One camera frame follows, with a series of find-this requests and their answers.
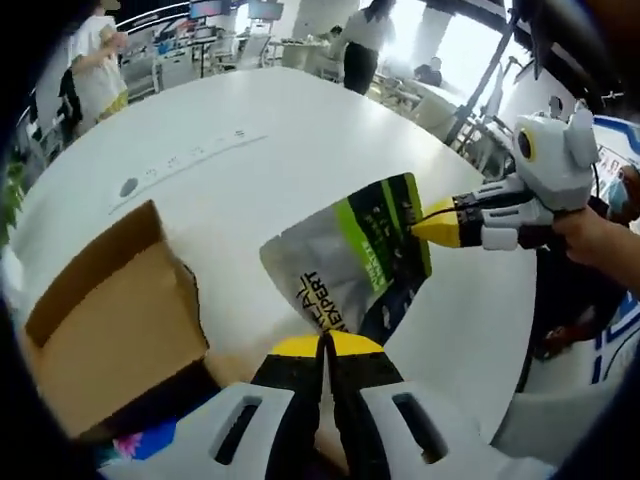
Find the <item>black skirt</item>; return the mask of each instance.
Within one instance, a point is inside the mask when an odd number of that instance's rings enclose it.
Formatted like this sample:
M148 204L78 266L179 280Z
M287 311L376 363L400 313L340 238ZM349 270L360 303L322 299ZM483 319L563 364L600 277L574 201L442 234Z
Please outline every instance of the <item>black skirt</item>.
M344 54L344 86L360 95L369 90L378 68L378 52L349 43Z

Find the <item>white table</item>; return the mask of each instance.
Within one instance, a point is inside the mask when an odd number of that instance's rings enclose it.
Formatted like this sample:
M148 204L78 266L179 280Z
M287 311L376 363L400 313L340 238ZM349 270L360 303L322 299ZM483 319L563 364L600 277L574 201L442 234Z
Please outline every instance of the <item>white table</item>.
M130 175L236 129L264 138L204 161L109 213ZM278 339L311 331L271 283L260 247L370 182L407 171L416 175L424 205L482 182L418 126L302 72L243 71L181 85L93 128L29 192L12 239L25 264L28 309L92 238L153 198L171 245L198 277L203 329L218 371L227 375L222 381L251 375ZM489 441L525 357L535 256L434 246L432 261L434 275L387 352L405 378L426 382L474 415ZM337 440L330 419L325 409L325 451Z

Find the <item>window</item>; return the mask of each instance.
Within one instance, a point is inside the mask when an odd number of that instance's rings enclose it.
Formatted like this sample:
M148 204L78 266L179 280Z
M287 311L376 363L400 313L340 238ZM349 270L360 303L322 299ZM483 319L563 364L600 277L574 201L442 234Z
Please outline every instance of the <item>window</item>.
M478 86L482 75L489 66L491 57L496 51L502 34L469 17L456 15L449 22L449 26L438 48L438 57L442 59L442 76L444 80L464 93L471 96ZM513 39L509 42L502 57L502 65L506 67L509 56L514 56L526 65L529 52L518 45ZM505 96L508 95L515 76L520 71L516 65L511 67L503 83ZM493 87L494 77L480 97L480 104L486 103Z

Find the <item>cardboard box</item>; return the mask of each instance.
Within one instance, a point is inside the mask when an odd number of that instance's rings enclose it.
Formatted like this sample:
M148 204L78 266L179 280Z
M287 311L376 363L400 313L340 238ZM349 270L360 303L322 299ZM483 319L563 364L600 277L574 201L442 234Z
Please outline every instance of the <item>cardboard box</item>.
M73 439L140 432L219 391L203 363L195 277L169 248L152 202L67 265L25 330L41 394Z

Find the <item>face mask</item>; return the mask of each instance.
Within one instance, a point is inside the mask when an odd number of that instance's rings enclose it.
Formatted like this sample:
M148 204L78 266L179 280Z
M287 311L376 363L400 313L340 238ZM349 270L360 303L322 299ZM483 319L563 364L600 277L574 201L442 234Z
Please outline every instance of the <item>face mask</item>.
M629 200L629 194L621 178L616 178L609 187L609 207L615 213L622 213L623 205Z

